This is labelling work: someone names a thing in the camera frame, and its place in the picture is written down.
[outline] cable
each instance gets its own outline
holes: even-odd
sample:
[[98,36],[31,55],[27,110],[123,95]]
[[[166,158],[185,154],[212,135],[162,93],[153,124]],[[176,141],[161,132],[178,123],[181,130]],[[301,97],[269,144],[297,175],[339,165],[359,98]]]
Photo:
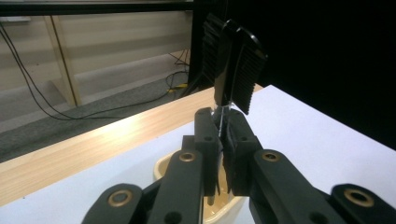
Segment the cable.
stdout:
[[[116,107],[116,108],[112,108],[112,109],[108,109],[108,110],[102,110],[102,111],[94,112],[94,113],[91,113],[91,114],[89,114],[89,115],[86,115],[86,116],[83,116],[83,117],[80,117],[80,118],[73,118],[73,117],[67,116],[66,114],[64,114],[64,113],[58,111],[57,109],[55,109],[55,108],[48,102],[48,100],[44,97],[44,95],[42,94],[42,92],[38,89],[37,85],[36,85],[35,82],[33,81],[32,77],[31,77],[30,74],[29,74],[29,72],[28,72],[27,69],[24,67],[24,65],[23,65],[23,63],[22,63],[22,61],[21,61],[21,58],[20,58],[20,56],[19,56],[19,54],[18,54],[18,52],[17,52],[17,50],[16,50],[16,48],[15,48],[15,46],[14,46],[12,40],[11,40],[10,37],[8,36],[7,31],[6,31],[6,29],[4,28],[4,26],[3,26],[3,24],[2,24],[1,22],[0,22],[0,27],[1,27],[1,29],[0,29],[1,36],[5,39],[5,41],[6,41],[7,45],[8,45],[8,47],[9,47],[9,49],[11,50],[12,56],[14,57],[15,61],[16,61],[17,64],[18,64],[18,67],[20,68],[20,70],[21,70],[21,72],[22,72],[23,78],[25,79],[25,82],[26,82],[26,84],[27,84],[27,86],[28,86],[29,92],[31,93],[32,97],[34,98],[35,103],[38,105],[38,107],[40,107],[40,109],[41,109],[45,114],[47,114],[48,116],[50,116],[50,117],[53,118],[53,119],[58,119],[58,120],[75,120],[75,119],[125,119],[125,118],[118,118],[118,117],[98,117],[98,118],[89,118],[89,117],[90,117],[90,116],[93,116],[93,115],[100,114],[100,113],[105,113],[105,112],[108,112],[108,111],[112,111],[112,110],[117,110],[117,109],[122,109],[122,108],[130,107],[130,106],[142,105],[142,104],[147,104],[147,103],[150,103],[150,102],[154,102],[154,101],[156,101],[156,100],[159,100],[159,99],[163,98],[163,97],[164,97],[165,95],[167,95],[167,93],[169,92],[169,91],[167,91],[165,94],[163,94],[163,95],[161,95],[161,96],[159,96],[159,97],[157,97],[157,98],[155,98],[155,99],[148,100],[148,101],[146,101],[146,102],[141,102],[141,103],[132,104],[132,105],[120,106],[120,107]],[[170,89],[172,89],[172,85],[173,85],[173,81],[174,81],[174,75],[177,74],[177,73],[184,73],[184,72],[175,72],[174,74],[169,75],[169,76],[166,77],[166,79],[165,79],[165,80],[166,80],[166,84],[169,86]],[[52,116],[49,112],[47,112],[47,111],[41,106],[41,104],[40,104],[40,103],[37,101],[37,99],[35,98],[35,95],[34,95],[34,93],[33,93],[33,90],[32,90],[32,88],[31,88],[31,86],[30,86],[29,80],[28,80],[28,78],[27,78],[26,76],[29,77],[29,79],[30,79],[30,81],[32,82],[32,84],[34,85],[36,91],[40,94],[40,96],[41,96],[41,97],[43,98],[43,100],[47,103],[47,105],[48,105],[52,110],[54,110],[55,112],[57,112],[58,114],[60,114],[60,115],[62,115],[62,116],[65,116],[67,119],[62,119],[62,118],[54,117],[54,116]],[[170,76],[172,76],[171,84],[168,83],[168,78],[169,78]]]

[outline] white tabletop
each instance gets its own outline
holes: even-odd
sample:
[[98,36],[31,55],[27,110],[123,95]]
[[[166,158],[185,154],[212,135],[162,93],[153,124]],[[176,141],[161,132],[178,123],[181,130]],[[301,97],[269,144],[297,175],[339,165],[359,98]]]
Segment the white tabletop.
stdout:
[[[284,153],[314,187],[330,193],[334,185],[360,185],[396,207],[394,150],[273,86],[253,95],[247,120],[262,146]],[[80,223],[105,189],[152,183],[154,163],[179,149],[187,134],[193,123],[8,203],[0,207],[0,223]],[[253,223],[248,200],[235,223]]]

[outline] white bowl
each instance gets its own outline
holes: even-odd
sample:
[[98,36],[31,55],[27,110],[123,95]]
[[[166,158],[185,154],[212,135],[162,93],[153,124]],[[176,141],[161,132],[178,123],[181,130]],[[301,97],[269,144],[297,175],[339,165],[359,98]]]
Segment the white bowl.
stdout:
[[[168,154],[155,163],[155,180],[163,177],[172,155],[173,153]],[[245,197],[234,197],[231,193],[227,193],[227,181],[222,166],[219,170],[219,186],[221,194],[220,196],[216,194],[215,203],[212,206],[207,204],[207,198],[204,197],[204,223],[233,223],[246,199]]]

